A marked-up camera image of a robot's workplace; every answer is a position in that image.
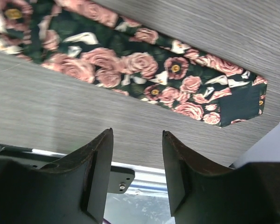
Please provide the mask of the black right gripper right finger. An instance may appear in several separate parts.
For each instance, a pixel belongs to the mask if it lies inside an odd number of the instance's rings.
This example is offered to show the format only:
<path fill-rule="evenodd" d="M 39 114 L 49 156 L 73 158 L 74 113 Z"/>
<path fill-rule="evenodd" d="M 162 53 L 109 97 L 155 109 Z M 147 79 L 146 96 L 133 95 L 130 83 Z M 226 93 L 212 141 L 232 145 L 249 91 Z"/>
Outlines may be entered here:
<path fill-rule="evenodd" d="M 280 224 L 280 162 L 222 166 L 162 134 L 171 216 L 177 224 Z"/>

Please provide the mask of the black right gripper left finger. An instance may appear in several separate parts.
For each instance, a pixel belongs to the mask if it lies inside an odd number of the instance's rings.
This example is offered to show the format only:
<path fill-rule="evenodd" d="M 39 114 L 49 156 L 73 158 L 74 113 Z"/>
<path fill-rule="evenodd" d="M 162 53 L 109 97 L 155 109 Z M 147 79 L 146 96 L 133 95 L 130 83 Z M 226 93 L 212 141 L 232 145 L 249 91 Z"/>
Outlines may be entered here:
<path fill-rule="evenodd" d="M 113 153 L 113 130 L 36 169 L 0 159 L 0 224 L 100 224 Z"/>

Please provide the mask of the floral rose necktie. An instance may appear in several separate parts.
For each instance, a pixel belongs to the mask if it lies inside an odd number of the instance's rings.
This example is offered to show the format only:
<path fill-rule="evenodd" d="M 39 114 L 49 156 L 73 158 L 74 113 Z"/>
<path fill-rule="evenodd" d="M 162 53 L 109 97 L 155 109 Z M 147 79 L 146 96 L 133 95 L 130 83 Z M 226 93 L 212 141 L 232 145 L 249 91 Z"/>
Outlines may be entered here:
<path fill-rule="evenodd" d="M 262 76 L 90 0 L 0 0 L 0 52 L 218 127 L 264 110 Z"/>

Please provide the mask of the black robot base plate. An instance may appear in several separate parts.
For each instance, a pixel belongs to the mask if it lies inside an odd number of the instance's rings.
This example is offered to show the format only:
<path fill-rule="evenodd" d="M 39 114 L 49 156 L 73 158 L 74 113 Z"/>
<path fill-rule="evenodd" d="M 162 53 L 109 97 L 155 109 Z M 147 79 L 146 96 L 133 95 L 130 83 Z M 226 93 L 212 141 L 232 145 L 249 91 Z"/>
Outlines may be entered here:
<path fill-rule="evenodd" d="M 64 156 L 65 154 L 62 153 L 0 144 L 0 158 L 12 159 L 36 169 L 40 169 Z M 135 171 L 133 169 L 111 166 L 107 192 L 113 194 L 125 193 L 134 178 Z"/>

